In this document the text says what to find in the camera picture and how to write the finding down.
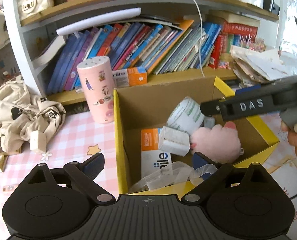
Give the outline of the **pink plush toy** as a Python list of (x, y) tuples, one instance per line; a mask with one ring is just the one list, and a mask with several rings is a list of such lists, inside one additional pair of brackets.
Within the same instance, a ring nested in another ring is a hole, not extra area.
[(200, 127), (190, 136), (190, 147), (193, 153), (200, 152), (221, 164), (233, 163), (242, 155), (238, 130), (232, 121), (224, 126)]

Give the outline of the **clear plastic wrapper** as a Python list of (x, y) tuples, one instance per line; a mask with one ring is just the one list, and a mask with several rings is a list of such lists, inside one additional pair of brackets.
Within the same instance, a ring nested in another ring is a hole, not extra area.
[(193, 167), (181, 162), (176, 161), (166, 167), (153, 172), (152, 174), (142, 178), (135, 183), (130, 189), (130, 193), (140, 191), (155, 191), (162, 188), (180, 185), (180, 190), (184, 189), (184, 184), (189, 180), (192, 185), (197, 186), (204, 181), (192, 181), (191, 172)]

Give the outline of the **white power adapter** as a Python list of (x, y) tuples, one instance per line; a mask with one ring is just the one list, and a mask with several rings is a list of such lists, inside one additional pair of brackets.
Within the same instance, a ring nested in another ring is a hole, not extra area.
[(184, 157), (190, 150), (189, 135), (164, 126), (159, 132), (158, 149)]

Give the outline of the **white green labelled roll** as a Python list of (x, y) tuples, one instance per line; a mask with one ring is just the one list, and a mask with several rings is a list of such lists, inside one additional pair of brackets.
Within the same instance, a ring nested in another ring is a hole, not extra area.
[(187, 96), (172, 111), (166, 126), (192, 135), (201, 127), (204, 118), (200, 104)]

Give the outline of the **white orange blue carton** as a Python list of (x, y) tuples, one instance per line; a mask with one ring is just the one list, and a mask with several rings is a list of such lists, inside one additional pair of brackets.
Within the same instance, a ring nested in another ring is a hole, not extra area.
[(159, 149), (161, 128), (141, 130), (141, 178), (172, 163), (171, 154)]

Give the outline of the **purple toy camera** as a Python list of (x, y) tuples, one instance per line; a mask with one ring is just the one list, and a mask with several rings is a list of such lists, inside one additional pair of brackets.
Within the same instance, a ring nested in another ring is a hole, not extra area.
[(203, 120), (203, 126), (212, 129), (216, 125), (215, 118), (212, 116), (206, 116)]

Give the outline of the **pink checkered table mat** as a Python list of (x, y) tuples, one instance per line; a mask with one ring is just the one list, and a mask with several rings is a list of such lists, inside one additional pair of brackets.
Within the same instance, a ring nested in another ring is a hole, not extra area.
[[(277, 113), (262, 115), (261, 118), (280, 141), (264, 166), (282, 185), (287, 195), (293, 198), (297, 211), (297, 158), (294, 149), (288, 144), (286, 133), (280, 129)], [(57, 168), (70, 161), (83, 162), (88, 158), (90, 146), (99, 146), (105, 156), (105, 168), (96, 177), (96, 183), (115, 197), (119, 195), (114, 123), (96, 124), (88, 112), (71, 115), (48, 144), (48, 153), (35, 154), (25, 144), (21, 154), (8, 158), (4, 172), (0, 172), (0, 239), (8, 239), (10, 236), (2, 217), (3, 205), (11, 194), (9, 189), (17, 186), (38, 163)], [(297, 214), (288, 235), (291, 239), (297, 239)]]

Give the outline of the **yellow cardboard box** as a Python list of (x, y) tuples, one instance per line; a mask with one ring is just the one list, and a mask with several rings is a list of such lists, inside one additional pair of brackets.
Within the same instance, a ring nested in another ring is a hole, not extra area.
[(116, 89), (119, 192), (184, 194), (192, 188), (189, 174), (195, 151), (217, 164), (264, 163), (279, 140), (260, 117), (227, 122), (217, 115), (217, 125), (202, 127), (206, 113), (200, 104), (233, 95), (218, 77)]

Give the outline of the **beige cloth bag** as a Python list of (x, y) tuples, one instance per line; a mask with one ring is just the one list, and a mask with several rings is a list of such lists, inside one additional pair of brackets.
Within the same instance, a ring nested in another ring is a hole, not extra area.
[(0, 87), (0, 125), (5, 136), (3, 151), (13, 154), (30, 140), (33, 131), (46, 142), (62, 127), (66, 110), (59, 102), (29, 92), (24, 81), (8, 81)]

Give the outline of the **pink cylinder with stickers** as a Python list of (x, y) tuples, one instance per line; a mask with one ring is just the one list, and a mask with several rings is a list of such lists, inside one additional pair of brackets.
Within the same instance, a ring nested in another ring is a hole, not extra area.
[(98, 124), (114, 121), (115, 83), (109, 57), (86, 59), (78, 64), (77, 72), (93, 120)]

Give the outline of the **orange white toothpaste box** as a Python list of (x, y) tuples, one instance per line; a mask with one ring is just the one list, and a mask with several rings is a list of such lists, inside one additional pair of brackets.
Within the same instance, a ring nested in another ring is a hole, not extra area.
[(133, 87), (147, 84), (147, 72), (144, 67), (114, 70), (112, 73), (116, 88)]

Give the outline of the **row of books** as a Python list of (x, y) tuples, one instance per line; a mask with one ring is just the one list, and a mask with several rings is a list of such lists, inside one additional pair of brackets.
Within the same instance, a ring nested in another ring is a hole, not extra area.
[(80, 88), (77, 65), (95, 56), (109, 57), (112, 71), (144, 67), (147, 74), (164, 74), (205, 65), (217, 68), (215, 51), (223, 31), (232, 34), (234, 45), (239, 45), (242, 38), (253, 42), (258, 28), (228, 22), (189, 22), (185, 27), (136, 18), (57, 36), (32, 64), (51, 69), (45, 87), (48, 95)]

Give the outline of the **wooden bookshelf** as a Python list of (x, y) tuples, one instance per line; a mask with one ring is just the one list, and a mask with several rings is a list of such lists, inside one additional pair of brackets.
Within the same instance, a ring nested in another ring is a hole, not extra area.
[(239, 0), (72, 0), (20, 20), (17, 0), (3, 0), (10, 43), (26, 85), (32, 94), (45, 95), (43, 70), (33, 66), (32, 59), (57, 29), (91, 17), (120, 10), (140, 11), (141, 15), (179, 22), (199, 11), (225, 10), (278, 22), (279, 16)]

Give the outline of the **white rolled paper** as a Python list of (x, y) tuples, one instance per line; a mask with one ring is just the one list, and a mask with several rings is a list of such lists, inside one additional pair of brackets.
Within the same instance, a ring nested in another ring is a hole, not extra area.
[(109, 22), (121, 21), (128, 18), (133, 18), (133, 17), (139, 16), (140, 14), (141, 14), (140, 7), (108, 12), (105, 14), (86, 18), (84, 20), (80, 20), (75, 23), (61, 27), (56, 30), (56, 33), (57, 35), (61, 35), (61, 36), (69, 35), (69, 34), (81, 31), (83, 29), (95, 27), (97, 25), (103, 25)]

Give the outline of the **cream quilted handbag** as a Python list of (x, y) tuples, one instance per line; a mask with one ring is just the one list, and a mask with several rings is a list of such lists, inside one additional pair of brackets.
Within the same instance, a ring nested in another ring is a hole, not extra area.
[(53, 0), (17, 0), (19, 18), (21, 21), (53, 6)]

